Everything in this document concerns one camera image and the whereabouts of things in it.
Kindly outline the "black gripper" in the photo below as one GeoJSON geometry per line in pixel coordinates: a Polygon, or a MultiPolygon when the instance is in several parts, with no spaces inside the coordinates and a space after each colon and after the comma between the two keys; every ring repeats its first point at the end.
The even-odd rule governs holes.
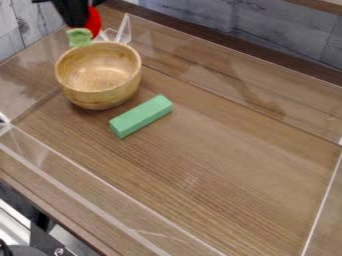
{"type": "Polygon", "coordinates": [[[65,23],[70,27],[83,27],[90,15],[89,7],[98,6],[106,1],[107,0],[31,0],[33,3],[53,2],[65,23]],[[74,20],[70,13],[71,5],[74,5],[74,20]]]}

